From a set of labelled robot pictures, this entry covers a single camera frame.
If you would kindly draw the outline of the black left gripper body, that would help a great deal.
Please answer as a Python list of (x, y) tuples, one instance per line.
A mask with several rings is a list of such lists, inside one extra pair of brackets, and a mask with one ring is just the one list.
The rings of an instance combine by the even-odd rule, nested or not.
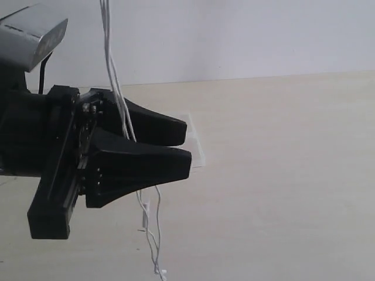
[(9, 90), (1, 97), (1, 174), (38, 177), (27, 211), (32, 239), (68, 239), (78, 196), (85, 193), (83, 104), (78, 88), (43, 94)]

